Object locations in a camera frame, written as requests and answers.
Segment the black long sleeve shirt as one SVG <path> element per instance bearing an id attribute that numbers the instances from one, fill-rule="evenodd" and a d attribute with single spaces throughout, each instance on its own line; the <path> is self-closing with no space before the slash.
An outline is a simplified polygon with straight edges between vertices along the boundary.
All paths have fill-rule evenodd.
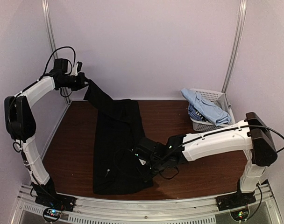
<path id="1" fill-rule="evenodd" d="M 113 100 L 92 80 L 84 96 L 98 110 L 93 152 L 93 192 L 126 195 L 153 186 L 132 149 L 145 136 L 136 100 Z"/>

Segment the white perforated plastic basket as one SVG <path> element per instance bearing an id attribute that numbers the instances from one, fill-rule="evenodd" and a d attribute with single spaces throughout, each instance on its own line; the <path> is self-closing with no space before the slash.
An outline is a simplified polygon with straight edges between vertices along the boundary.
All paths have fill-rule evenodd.
<path id="1" fill-rule="evenodd" d="M 223 92 L 182 89 L 189 102 L 188 115 L 195 131 L 206 132 L 235 123 L 231 104 Z"/>

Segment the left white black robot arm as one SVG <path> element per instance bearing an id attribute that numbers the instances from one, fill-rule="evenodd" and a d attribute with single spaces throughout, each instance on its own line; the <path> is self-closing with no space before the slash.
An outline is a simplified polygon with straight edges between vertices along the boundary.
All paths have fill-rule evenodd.
<path id="1" fill-rule="evenodd" d="M 46 94 L 62 88 L 78 91 L 85 88 L 85 75 L 81 72 L 82 63 L 73 65 L 67 72 L 68 60 L 59 58 L 54 61 L 53 69 L 14 96 L 4 100 L 6 130 L 11 136 L 13 148 L 19 148 L 23 163 L 29 172 L 41 199 L 49 206 L 56 207 L 60 198 L 56 194 L 53 180 L 46 171 L 36 146 L 36 121 L 32 107 Z"/>

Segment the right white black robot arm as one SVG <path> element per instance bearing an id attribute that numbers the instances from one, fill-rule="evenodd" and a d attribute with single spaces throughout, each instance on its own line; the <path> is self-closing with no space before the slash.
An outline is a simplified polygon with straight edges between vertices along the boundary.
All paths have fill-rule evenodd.
<path id="1" fill-rule="evenodd" d="M 249 112 L 244 120 L 231 126 L 172 136 L 165 145 L 143 137 L 132 152 L 148 169 L 142 175 L 148 181 L 166 168 L 177 168 L 180 164 L 215 154 L 244 151 L 247 164 L 238 181 L 237 192 L 232 195 L 232 202 L 242 206 L 254 194 L 265 169 L 278 158 L 279 151 L 271 136 L 273 132 L 256 113 Z"/>

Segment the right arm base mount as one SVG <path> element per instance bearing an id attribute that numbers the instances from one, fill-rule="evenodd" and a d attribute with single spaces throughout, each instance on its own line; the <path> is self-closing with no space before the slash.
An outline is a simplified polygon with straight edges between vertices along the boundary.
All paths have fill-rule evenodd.
<path id="1" fill-rule="evenodd" d="M 254 202 L 256 202 L 254 193 L 235 192 L 228 195 L 218 196 L 216 198 L 219 211 L 239 208 Z"/>

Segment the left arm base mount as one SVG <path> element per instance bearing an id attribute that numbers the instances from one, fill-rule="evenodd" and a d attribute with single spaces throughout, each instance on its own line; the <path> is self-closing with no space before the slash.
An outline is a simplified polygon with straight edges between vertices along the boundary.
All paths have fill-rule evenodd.
<path id="1" fill-rule="evenodd" d="M 73 196 L 66 196 L 62 194 L 56 194 L 55 196 L 50 196 L 48 194 L 38 194 L 35 198 L 35 203 L 50 207 L 61 211 L 70 211 L 74 209 L 76 198 Z"/>

